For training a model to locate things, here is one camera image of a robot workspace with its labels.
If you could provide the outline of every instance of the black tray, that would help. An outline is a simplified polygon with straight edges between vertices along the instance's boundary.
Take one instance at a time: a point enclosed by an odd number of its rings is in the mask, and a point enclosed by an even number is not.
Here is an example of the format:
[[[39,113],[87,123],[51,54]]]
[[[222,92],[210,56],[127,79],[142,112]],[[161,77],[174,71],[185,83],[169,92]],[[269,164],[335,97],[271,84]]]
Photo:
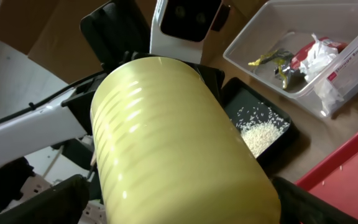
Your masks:
[[[275,158],[298,137],[299,131],[292,123],[289,115],[251,87],[247,86],[240,79],[230,79],[223,87],[221,96],[222,106],[235,126],[241,123],[241,119],[242,122],[249,121],[251,116],[258,116],[258,120],[261,122],[268,121],[269,108],[273,113],[277,114],[279,118],[282,118],[289,124],[288,127],[283,128],[283,134],[257,157],[257,161],[262,168],[274,161]],[[280,128],[283,122],[276,122],[274,125]]]

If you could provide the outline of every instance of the transparent storage box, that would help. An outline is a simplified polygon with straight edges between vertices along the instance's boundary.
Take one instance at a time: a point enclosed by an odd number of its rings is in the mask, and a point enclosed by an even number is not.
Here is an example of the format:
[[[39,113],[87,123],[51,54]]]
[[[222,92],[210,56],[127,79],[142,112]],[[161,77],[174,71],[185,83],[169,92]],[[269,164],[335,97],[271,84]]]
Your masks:
[[[312,33],[348,46],[311,82],[301,77],[283,90],[282,81],[275,78],[274,63],[248,65],[279,48],[295,55],[313,41]],[[358,92],[358,0],[271,0],[241,30],[223,56],[314,115],[331,116]],[[314,89],[323,82],[329,82],[343,100],[324,106]]]

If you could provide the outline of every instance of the yellow cylinder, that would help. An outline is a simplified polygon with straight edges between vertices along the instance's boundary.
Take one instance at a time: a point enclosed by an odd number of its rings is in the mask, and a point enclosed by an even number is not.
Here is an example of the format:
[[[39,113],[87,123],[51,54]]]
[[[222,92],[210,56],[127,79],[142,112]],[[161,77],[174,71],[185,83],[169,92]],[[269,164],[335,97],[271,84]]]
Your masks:
[[[103,80],[92,105],[109,223],[274,223],[277,193],[185,63],[148,57]]]

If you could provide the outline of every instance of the red tray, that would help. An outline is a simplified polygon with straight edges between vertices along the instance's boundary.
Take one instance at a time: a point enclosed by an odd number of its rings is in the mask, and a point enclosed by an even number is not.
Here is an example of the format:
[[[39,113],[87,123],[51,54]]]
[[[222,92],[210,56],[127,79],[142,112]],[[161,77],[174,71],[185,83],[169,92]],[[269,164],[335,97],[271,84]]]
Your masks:
[[[358,219],[358,133],[296,185]]]

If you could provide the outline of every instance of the white floor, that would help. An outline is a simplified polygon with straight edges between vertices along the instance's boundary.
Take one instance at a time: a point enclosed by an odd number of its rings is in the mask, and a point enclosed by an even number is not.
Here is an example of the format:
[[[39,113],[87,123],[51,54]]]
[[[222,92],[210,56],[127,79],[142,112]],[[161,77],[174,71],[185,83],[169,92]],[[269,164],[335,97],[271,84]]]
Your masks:
[[[30,102],[44,99],[65,85],[26,55],[0,42],[0,118],[28,107]],[[88,173],[50,147],[26,158],[35,172],[49,182]]]

